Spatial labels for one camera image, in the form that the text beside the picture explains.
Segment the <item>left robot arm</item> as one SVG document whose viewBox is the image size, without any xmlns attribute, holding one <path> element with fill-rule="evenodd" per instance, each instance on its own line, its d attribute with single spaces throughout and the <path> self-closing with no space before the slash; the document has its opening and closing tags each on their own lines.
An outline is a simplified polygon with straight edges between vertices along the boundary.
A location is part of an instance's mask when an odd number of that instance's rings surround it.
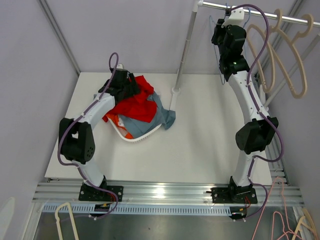
<svg viewBox="0 0 320 240">
<path fill-rule="evenodd" d="M 74 166 L 83 183 L 79 200 L 117 201 L 106 177 L 93 160 L 96 145 L 93 130 L 100 119 L 121 101 L 140 93 L 133 73 L 114 68 L 110 79 L 98 90 L 93 102 L 78 117 L 64 117 L 59 123 L 57 159 L 62 166 Z"/>
</svg>

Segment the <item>red t shirt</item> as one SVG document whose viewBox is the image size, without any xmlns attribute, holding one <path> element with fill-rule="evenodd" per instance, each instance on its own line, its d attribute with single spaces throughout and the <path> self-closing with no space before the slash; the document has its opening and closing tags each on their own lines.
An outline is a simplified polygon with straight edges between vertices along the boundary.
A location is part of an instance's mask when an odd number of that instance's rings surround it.
<svg viewBox="0 0 320 240">
<path fill-rule="evenodd" d="M 107 112 L 102 119 L 108 122 L 107 116 L 122 115 L 134 120 L 150 123 L 157 111 L 157 104 L 148 97 L 154 93 L 154 88 L 146 81 L 143 75 L 136 76 L 135 80 L 140 93 L 124 99 Z"/>
</svg>

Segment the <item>blue grey t shirt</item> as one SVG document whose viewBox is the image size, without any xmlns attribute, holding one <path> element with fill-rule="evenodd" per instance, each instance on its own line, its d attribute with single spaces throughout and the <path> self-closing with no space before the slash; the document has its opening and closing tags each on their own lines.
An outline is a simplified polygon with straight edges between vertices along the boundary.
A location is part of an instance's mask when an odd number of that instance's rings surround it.
<svg viewBox="0 0 320 240">
<path fill-rule="evenodd" d="M 145 91 L 122 100 L 101 118 L 124 131 L 124 138 L 143 137 L 158 126 L 169 129 L 175 121 L 175 112 L 163 107 L 157 92 Z"/>
</svg>

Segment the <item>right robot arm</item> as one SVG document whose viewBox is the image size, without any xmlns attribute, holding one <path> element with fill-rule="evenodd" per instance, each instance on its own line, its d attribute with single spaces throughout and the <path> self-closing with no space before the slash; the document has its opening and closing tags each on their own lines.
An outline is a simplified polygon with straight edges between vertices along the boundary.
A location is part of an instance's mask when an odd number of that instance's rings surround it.
<svg viewBox="0 0 320 240">
<path fill-rule="evenodd" d="M 263 157 L 275 134 L 279 122 L 263 109 L 249 75 L 250 67 L 242 54 L 247 37 L 239 25 L 227 24 L 220 18 L 211 39 L 219 50 L 219 69 L 231 86 L 240 105 L 244 125 L 235 134 L 239 157 L 234 174 L 226 187 L 213 187 L 210 191 L 215 204 L 256 204 L 256 191 L 252 183 L 256 159 Z"/>
</svg>

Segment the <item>orange t shirt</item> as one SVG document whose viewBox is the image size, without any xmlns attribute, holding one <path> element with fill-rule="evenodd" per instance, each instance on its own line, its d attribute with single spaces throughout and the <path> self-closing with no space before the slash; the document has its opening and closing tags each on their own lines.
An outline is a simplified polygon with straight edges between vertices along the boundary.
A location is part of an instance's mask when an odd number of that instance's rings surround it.
<svg viewBox="0 0 320 240">
<path fill-rule="evenodd" d="M 103 117 L 102 120 L 105 123 L 113 123 L 114 129 L 117 131 L 117 133 L 122 136 L 125 139 L 133 139 L 134 137 L 127 131 L 123 120 L 117 115 L 113 113 L 106 113 Z"/>
</svg>

